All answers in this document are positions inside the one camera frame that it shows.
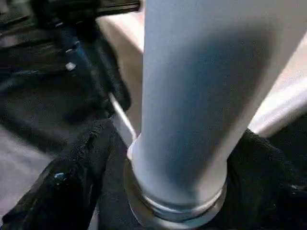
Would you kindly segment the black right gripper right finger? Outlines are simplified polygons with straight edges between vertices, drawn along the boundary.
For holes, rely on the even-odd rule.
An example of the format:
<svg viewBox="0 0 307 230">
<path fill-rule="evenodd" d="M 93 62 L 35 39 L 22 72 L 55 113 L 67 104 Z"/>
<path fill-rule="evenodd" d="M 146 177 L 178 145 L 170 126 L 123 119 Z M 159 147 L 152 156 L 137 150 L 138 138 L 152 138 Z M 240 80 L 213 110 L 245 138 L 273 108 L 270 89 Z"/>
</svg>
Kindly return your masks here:
<svg viewBox="0 0 307 230">
<path fill-rule="evenodd" d="M 227 160 L 225 230 L 305 230 L 307 151 L 246 130 Z"/>
</svg>

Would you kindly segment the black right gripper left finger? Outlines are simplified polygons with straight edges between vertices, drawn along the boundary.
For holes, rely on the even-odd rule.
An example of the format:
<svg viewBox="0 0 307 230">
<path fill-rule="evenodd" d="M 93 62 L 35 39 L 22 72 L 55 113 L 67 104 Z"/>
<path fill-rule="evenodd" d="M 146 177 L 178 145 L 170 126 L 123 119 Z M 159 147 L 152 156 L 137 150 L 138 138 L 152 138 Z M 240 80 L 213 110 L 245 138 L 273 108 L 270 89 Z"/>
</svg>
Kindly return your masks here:
<svg viewBox="0 0 307 230">
<path fill-rule="evenodd" d="M 42 171 L 2 218 L 2 230 L 86 230 L 117 132 L 98 120 Z"/>
</svg>

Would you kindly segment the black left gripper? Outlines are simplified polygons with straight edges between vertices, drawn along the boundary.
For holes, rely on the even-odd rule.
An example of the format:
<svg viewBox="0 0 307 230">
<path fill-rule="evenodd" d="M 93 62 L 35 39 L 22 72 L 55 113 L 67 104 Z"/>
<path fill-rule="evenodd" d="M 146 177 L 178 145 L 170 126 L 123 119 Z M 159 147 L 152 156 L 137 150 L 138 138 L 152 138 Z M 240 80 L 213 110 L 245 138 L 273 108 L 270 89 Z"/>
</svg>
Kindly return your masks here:
<svg viewBox="0 0 307 230">
<path fill-rule="evenodd" d="M 137 12 L 140 0 L 31 0 L 30 6 L 41 27 L 73 24 L 101 16 Z M 67 59 L 66 69 L 79 78 L 87 97 L 68 118 L 95 114 L 109 118 L 115 112 L 112 94 L 124 111 L 131 106 L 130 92 L 122 79 L 115 51 L 96 24 L 89 27 L 58 27 L 58 46 Z"/>
</svg>

